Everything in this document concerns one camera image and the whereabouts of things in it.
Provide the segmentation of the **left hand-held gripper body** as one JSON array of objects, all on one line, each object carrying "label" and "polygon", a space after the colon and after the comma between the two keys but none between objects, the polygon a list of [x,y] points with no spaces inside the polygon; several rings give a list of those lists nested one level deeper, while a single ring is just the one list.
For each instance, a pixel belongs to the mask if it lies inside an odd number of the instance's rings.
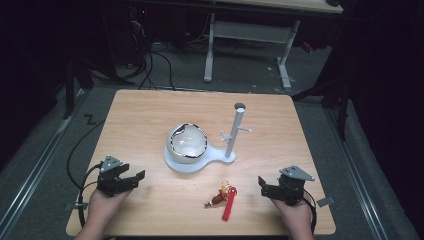
[{"label": "left hand-held gripper body", "polygon": [[125,189],[123,185],[123,180],[120,175],[116,176],[114,174],[114,169],[117,166],[123,165],[124,163],[111,156],[107,155],[105,157],[105,160],[102,162],[98,179],[97,179],[97,189],[101,191],[103,194],[107,196],[115,196],[120,193],[132,190],[132,189]]}]

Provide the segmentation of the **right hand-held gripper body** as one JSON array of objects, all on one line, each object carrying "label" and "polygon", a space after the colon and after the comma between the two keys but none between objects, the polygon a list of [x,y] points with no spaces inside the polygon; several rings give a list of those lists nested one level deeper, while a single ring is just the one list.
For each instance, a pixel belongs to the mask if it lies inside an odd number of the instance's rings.
[{"label": "right hand-held gripper body", "polygon": [[313,182],[315,178],[296,165],[280,169],[279,172],[283,201],[289,206],[296,205],[304,195],[305,182]]}]

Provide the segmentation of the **red strap figurine keychain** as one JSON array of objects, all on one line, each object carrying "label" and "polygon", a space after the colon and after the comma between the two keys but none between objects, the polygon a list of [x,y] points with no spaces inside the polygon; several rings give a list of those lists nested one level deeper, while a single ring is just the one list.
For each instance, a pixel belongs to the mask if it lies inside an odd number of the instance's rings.
[{"label": "red strap figurine keychain", "polygon": [[218,192],[208,202],[204,204],[204,207],[210,208],[220,203],[225,203],[225,208],[221,219],[224,222],[227,222],[230,218],[232,206],[236,196],[237,189],[228,181],[224,181],[221,183],[221,187],[218,189]]}]

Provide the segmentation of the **person's left hand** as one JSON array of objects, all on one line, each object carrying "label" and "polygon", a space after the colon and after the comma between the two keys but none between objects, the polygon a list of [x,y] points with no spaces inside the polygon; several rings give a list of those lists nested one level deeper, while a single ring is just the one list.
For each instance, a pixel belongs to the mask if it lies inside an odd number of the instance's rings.
[{"label": "person's left hand", "polygon": [[95,227],[106,227],[131,193],[132,191],[126,191],[110,197],[99,190],[95,190],[88,204],[86,224]]}]

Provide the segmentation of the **person's right hand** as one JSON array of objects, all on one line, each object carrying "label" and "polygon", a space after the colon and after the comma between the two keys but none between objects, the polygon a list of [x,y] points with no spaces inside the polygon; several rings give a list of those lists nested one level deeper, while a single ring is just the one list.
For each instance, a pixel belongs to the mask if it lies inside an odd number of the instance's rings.
[{"label": "person's right hand", "polygon": [[294,206],[275,199],[272,199],[271,202],[280,212],[282,222],[291,234],[311,231],[312,212],[304,200]]}]

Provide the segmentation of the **white peg stand rack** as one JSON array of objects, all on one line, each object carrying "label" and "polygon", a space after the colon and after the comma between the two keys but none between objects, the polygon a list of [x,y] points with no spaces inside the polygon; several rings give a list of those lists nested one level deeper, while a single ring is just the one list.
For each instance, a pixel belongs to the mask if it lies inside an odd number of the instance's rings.
[{"label": "white peg stand rack", "polygon": [[165,146],[164,149],[164,160],[166,164],[176,172],[191,174],[200,171],[205,168],[208,164],[212,162],[221,162],[224,164],[231,164],[236,159],[236,153],[233,151],[238,132],[240,130],[251,132],[250,128],[245,128],[241,126],[244,112],[246,106],[243,103],[236,103],[235,108],[235,118],[232,124],[232,129],[229,135],[221,133],[222,140],[226,143],[225,148],[217,148],[213,146],[209,140],[207,144],[206,152],[193,164],[180,164],[175,162],[171,156],[167,153]]}]

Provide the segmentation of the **white bowl with dark rim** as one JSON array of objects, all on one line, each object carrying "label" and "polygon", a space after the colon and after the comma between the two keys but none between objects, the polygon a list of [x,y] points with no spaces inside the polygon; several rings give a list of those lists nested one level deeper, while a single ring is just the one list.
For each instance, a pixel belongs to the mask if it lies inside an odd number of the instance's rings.
[{"label": "white bowl with dark rim", "polygon": [[166,141],[167,153],[180,164],[193,164],[207,149],[205,132],[193,123],[183,123],[172,130]]}]

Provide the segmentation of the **black metal stand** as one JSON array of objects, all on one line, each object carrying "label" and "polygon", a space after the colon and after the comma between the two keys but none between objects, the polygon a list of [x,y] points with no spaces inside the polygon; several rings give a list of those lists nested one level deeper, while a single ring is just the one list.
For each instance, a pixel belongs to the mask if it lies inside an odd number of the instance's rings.
[{"label": "black metal stand", "polygon": [[336,128],[339,137],[345,141],[345,124],[348,117],[347,108],[349,100],[349,90],[351,80],[333,79],[324,83],[316,84],[315,86],[302,91],[292,96],[293,101],[299,101],[308,96],[322,95],[321,106],[323,108],[338,108],[338,116],[336,119]]}]

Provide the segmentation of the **metal floor rail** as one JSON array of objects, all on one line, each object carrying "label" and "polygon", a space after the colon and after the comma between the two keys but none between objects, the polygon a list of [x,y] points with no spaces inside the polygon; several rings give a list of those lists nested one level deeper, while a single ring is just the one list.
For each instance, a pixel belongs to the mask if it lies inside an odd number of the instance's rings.
[{"label": "metal floor rail", "polygon": [[42,118],[0,173],[0,240],[5,240],[14,228],[52,162],[75,111],[88,94],[89,90],[79,89],[74,95],[74,108],[67,112],[62,91],[58,95],[61,103]]},{"label": "metal floor rail", "polygon": [[344,164],[346,165],[348,177],[350,179],[351,185],[357,196],[359,205],[362,209],[362,212],[365,216],[366,222],[370,228],[374,240],[388,240],[387,232],[381,222],[375,204],[372,201],[368,190],[364,184],[364,181],[360,175],[360,171],[358,170],[354,162],[350,149],[347,143],[340,137],[337,128],[337,120],[333,114],[333,111],[329,109],[324,109],[323,112],[326,116],[327,121],[329,122],[330,128],[337,140],[339,148],[341,149],[343,155],[342,159]]}]

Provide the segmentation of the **white metal frame desk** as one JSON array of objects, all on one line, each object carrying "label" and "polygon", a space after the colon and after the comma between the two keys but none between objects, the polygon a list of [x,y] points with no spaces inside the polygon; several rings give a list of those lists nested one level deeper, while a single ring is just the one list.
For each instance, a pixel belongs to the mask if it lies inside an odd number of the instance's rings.
[{"label": "white metal frame desk", "polygon": [[[283,10],[289,13],[323,14],[324,16],[339,16],[343,8],[338,2],[332,0],[211,0],[213,7],[218,4],[237,4],[241,7],[266,8],[269,10]],[[216,38],[248,40],[263,43],[283,44],[285,49],[282,55],[276,58],[279,77],[282,87],[291,88],[290,77],[287,73],[286,61],[298,32],[300,18],[295,17],[288,27],[270,26],[255,23],[241,23],[229,20],[217,20],[215,13],[209,15],[208,52],[205,61],[204,81],[213,79],[214,66],[214,40]]]}]

